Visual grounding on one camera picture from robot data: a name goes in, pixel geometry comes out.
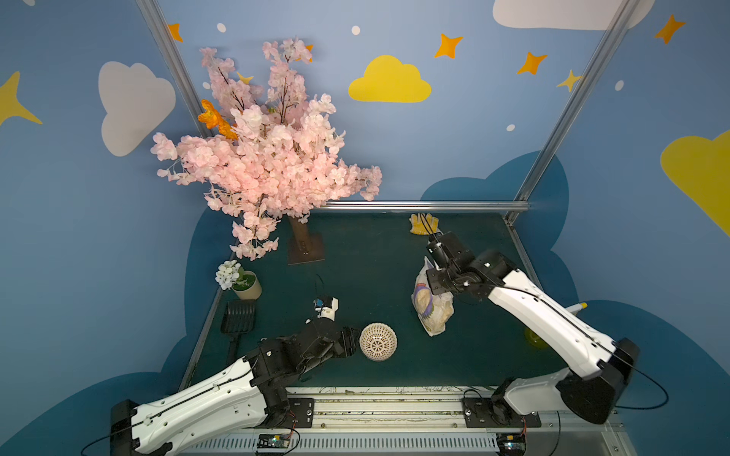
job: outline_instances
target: pink blossom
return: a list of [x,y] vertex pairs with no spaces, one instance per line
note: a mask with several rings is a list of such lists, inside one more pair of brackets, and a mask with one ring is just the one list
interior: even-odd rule
[[220,208],[223,207],[223,203],[218,198],[206,196],[205,199],[208,201],[208,207],[214,211],[220,211]]
[[236,69],[230,58],[201,50],[219,112],[235,124],[238,140],[184,136],[175,147],[156,134],[151,150],[161,161],[175,161],[158,176],[178,185],[211,185],[204,194],[208,206],[241,220],[233,223],[240,244],[231,250],[251,260],[278,248],[278,238],[268,238],[284,215],[306,223],[310,210],[330,199],[360,192],[371,201],[383,177],[377,167],[348,166],[339,158],[345,132],[338,135],[330,124],[337,112],[330,95],[307,100],[304,77],[291,68],[297,59],[311,58],[303,41],[264,43],[263,51],[272,65],[268,103],[259,105],[263,88],[231,78]]
[[155,145],[152,147],[151,152],[157,155],[157,159],[159,161],[177,159],[177,149],[175,149],[175,144],[167,139],[167,136],[162,133],[155,133],[155,136],[153,136],[152,139],[155,142]]
[[233,235],[238,238],[241,244],[246,244],[253,239],[253,231],[236,222],[233,222]]

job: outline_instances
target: orange flower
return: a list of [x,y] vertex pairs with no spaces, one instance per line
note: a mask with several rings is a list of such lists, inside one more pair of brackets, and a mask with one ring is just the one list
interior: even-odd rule
[[231,141],[238,139],[238,136],[231,128],[231,124],[226,122],[226,119],[213,107],[213,103],[208,100],[203,100],[201,104],[205,112],[198,116],[199,122],[203,122],[209,130],[218,127],[218,133],[224,135],[226,139],[230,139]]

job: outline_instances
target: white robotic arm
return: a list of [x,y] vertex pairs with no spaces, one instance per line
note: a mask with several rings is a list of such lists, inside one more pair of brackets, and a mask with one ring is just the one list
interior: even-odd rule
[[112,408],[112,456],[172,456],[235,428],[276,428],[290,412],[286,387],[330,358],[356,350],[358,331],[338,328],[335,298],[315,301],[318,318],[289,337],[263,339],[221,372],[174,395]]
[[570,410],[602,424],[629,383],[639,348],[615,342],[542,292],[498,252],[474,254],[454,233],[432,233],[436,267],[426,272],[434,294],[469,293],[506,309],[547,342],[568,364],[554,374],[507,379],[488,400],[497,425],[533,411]]

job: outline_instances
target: yellow glove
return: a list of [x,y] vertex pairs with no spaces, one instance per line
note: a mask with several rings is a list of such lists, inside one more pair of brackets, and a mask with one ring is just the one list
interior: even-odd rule
[[[439,229],[439,219],[436,217],[432,217],[431,214],[426,214],[426,223],[429,224],[429,228],[432,233],[436,233]],[[421,235],[427,235],[429,232],[426,230],[426,227],[423,225],[423,217],[419,217],[417,214],[411,214],[410,217],[411,222],[411,230],[410,232],[413,234],[421,234]]]

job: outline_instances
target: dark green mat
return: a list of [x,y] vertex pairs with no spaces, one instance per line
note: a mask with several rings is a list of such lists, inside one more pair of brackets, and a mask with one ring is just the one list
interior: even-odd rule
[[[461,296],[464,302],[455,301],[446,331],[429,337],[410,300],[427,253],[427,237],[409,233],[409,216],[313,214],[310,230],[322,233],[326,259],[296,266],[287,265],[291,227],[283,220],[275,232],[279,250],[252,263],[245,258],[241,262],[258,275],[264,293],[256,304],[254,330],[241,338],[239,356],[255,348],[261,338],[302,329],[304,321],[315,315],[312,300],[319,274],[325,292],[339,299],[340,325],[362,329],[383,322],[396,332],[398,349],[381,363],[359,351],[347,359],[329,360],[305,374],[304,378],[312,378],[297,386],[497,385],[508,376],[531,377],[565,367],[553,350],[529,345],[524,325],[507,311],[469,296]],[[494,248],[522,264],[498,214],[437,217],[439,228],[457,233],[476,255]],[[223,294],[193,383],[225,367],[228,337],[220,333],[220,321],[226,302],[233,299],[232,291]]]

